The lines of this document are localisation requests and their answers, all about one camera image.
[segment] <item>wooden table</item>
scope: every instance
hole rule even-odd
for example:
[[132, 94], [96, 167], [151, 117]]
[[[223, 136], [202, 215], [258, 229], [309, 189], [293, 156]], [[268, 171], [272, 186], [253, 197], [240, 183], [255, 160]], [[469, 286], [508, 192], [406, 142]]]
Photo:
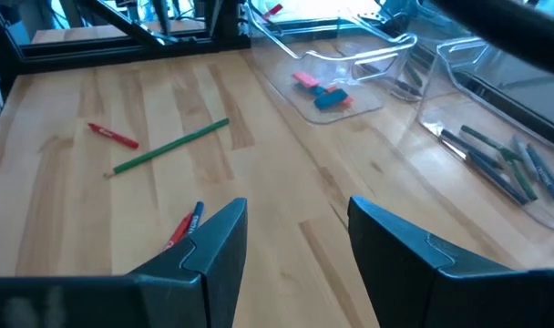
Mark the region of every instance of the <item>wooden table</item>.
[[[234, 326], [376, 327], [346, 233], [353, 194], [508, 266], [554, 266], [554, 231], [390, 101], [310, 124], [249, 51], [19, 77], [0, 117], [0, 275], [126, 273], [197, 200], [206, 219], [246, 197]], [[110, 126], [143, 152], [225, 117], [227, 128], [109, 180], [138, 153], [86, 127]]]

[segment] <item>pink eraser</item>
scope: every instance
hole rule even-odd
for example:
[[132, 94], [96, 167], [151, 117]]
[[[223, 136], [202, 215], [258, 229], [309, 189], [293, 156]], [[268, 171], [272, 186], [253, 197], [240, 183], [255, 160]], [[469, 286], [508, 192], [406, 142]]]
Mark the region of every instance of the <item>pink eraser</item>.
[[298, 80], [301, 84], [303, 84], [304, 87], [315, 87], [320, 84], [320, 81], [313, 78], [311, 75], [305, 73], [305, 72], [297, 72], [294, 73], [293, 78]]

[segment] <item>black metal frame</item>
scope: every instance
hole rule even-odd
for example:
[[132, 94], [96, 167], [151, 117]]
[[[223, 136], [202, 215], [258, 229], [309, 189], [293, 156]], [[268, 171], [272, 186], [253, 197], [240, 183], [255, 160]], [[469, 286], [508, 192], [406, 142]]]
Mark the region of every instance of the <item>black metal frame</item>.
[[107, 18], [128, 36], [19, 46], [6, 30], [0, 14], [0, 89], [7, 98], [19, 75], [63, 69], [96, 67], [133, 61], [189, 56], [250, 47], [239, 27], [241, 0], [207, 0], [203, 30], [170, 33], [149, 32], [137, 23], [110, 12], [97, 0], [81, 5]]

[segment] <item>pencil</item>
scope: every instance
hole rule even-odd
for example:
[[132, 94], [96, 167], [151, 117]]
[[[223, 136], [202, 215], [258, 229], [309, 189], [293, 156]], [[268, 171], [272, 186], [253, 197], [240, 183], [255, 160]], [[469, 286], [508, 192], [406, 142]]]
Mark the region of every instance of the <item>pencil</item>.
[[153, 149], [152, 151], [149, 151], [139, 157], [136, 157], [130, 161], [127, 161], [123, 164], [120, 164], [120, 165], [117, 165], [115, 168], [113, 168], [113, 170], [109, 173], [105, 173], [104, 176], [105, 178], [111, 178], [115, 175], [118, 175], [120, 173], [123, 173], [125, 172], [126, 170], [128, 169], [133, 169], [135, 168], [137, 165], [139, 164], [142, 164], [148, 160], [151, 160], [151, 159], [154, 159], [156, 158], [157, 156], [161, 155], [161, 154], [164, 154], [172, 149], [175, 149], [187, 142], [190, 142], [194, 139], [197, 139], [197, 138], [200, 138], [206, 134], [209, 134], [211, 133], [212, 131], [216, 130], [217, 128], [222, 128], [224, 127], [225, 125], [228, 125], [229, 124], [229, 119], [228, 118], [225, 118], [225, 119], [221, 119], [220, 121], [216, 122], [216, 123], [213, 123], [205, 128], [201, 128], [200, 130], [198, 131], [195, 131], [195, 132], [192, 132], [190, 133], [189, 135], [186, 135], [182, 138], [179, 138], [175, 141], [172, 141], [170, 142], [169, 144], [167, 145], [164, 145], [164, 146], [161, 146], [160, 148], [158, 149]]
[[192, 213], [188, 213], [188, 215], [186, 215], [184, 219], [180, 221], [180, 224], [178, 225], [174, 233], [172, 233], [171, 237], [169, 237], [169, 241], [168, 243], [166, 243], [166, 246], [164, 246], [163, 251], [174, 246], [178, 241], [182, 240], [184, 235], [186, 235], [186, 231], [188, 230], [188, 226], [190, 224], [191, 218], [192, 218]]
[[204, 203], [201, 201], [196, 202], [196, 207], [194, 208], [194, 213], [192, 214], [192, 219], [190, 220], [190, 226], [188, 227], [188, 234], [193, 233], [198, 228], [203, 211]]
[[509, 158], [512, 158], [517, 161], [522, 161], [522, 157], [518, 156], [514, 151], [507, 149], [503, 145], [497, 143], [496, 141], [492, 140], [490, 137], [485, 136], [484, 134], [475, 131], [474, 129], [470, 128], [467, 125], [461, 126], [461, 131], [467, 133], [468, 135], [478, 139], [479, 141], [485, 143], [486, 145], [490, 146], [493, 149], [499, 150], [499, 152], [506, 154]]
[[534, 163], [536, 172], [539, 174], [540, 182], [542, 182], [544, 187], [547, 188], [550, 197], [554, 199], [554, 181], [550, 177], [549, 172], [547, 172], [547, 169], [543, 166], [544, 162], [542, 158], [530, 144], [528, 144], [526, 151], [528, 152], [530, 159], [532, 159], [532, 162]]

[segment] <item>blue marker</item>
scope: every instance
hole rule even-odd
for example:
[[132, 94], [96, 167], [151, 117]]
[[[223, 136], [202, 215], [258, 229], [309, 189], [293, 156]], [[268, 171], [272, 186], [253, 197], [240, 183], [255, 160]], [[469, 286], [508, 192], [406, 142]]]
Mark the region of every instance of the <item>blue marker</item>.
[[532, 163], [534, 163], [534, 167], [536, 168], [536, 172], [539, 174], [540, 181], [549, 191], [550, 197], [554, 199], [554, 181], [547, 172], [546, 167], [543, 165], [542, 159], [532, 145], [528, 144], [526, 151], [530, 156]]
[[455, 136], [453, 133], [449, 132], [447, 129], [441, 130], [440, 138], [445, 138], [448, 141], [457, 143], [459, 146], [465, 148], [467, 150], [467, 153], [475, 153], [479, 158], [481, 158], [484, 162], [486, 162], [490, 167], [494, 169], [503, 169], [497, 160], [492, 159], [490, 156], [484, 154], [481, 150], [475, 148], [474, 146], [470, 145], [468, 142], [464, 141], [462, 138], [459, 138]]
[[487, 177], [491, 182], [496, 184], [504, 193], [517, 202], [520, 205], [528, 204], [529, 200], [524, 197], [521, 193], [512, 187], [511, 184], [507, 183], [497, 171], [492, 169], [482, 158], [480, 158], [475, 152], [470, 151], [467, 154], [469, 161], [472, 163], [472, 168], [477, 169], [481, 174]]
[[202, 212], [204, 211], [204, 203], [201, 201], [198, 201], [196, 203], [196, 207], [194, 208], [194, 212], [192, 213], [192, 220], [190, 220], [190, 226], [188, 227], [188, 233], [193, 233], [196, 228], [198, 228], [198, 224], [200, 223], [200, 217], [202, 216]]

